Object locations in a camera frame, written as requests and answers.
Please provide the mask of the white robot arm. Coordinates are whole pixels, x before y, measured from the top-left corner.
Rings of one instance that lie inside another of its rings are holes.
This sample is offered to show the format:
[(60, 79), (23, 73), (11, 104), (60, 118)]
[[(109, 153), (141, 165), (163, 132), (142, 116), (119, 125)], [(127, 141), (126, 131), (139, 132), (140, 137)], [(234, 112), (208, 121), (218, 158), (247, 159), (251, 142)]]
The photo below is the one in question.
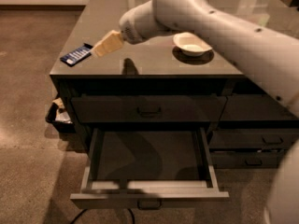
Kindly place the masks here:
[(299, 49), (291, 36), (222, 12), (207, 0), (150, 0), (124, 13), (119, 27), (95, 45), (93, 55), (103, 57), (124, 43), (189, 32), (299, 116)]

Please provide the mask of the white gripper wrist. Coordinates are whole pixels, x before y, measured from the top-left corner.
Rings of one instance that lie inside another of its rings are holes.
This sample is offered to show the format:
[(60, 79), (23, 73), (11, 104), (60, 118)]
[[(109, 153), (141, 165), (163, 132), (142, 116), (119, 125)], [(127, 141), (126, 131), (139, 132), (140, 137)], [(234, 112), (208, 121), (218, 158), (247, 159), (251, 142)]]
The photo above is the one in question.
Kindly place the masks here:
[(103, 57), (121, 49), (124, 41), (130, 44), (143, 43), (156, 36), (168, 36), (172, 32), (159, 23), (154, 16), (152, 1), (128, 10), (120, 19), (121, 32), (111, 30), (91, 49), (91, 54)]

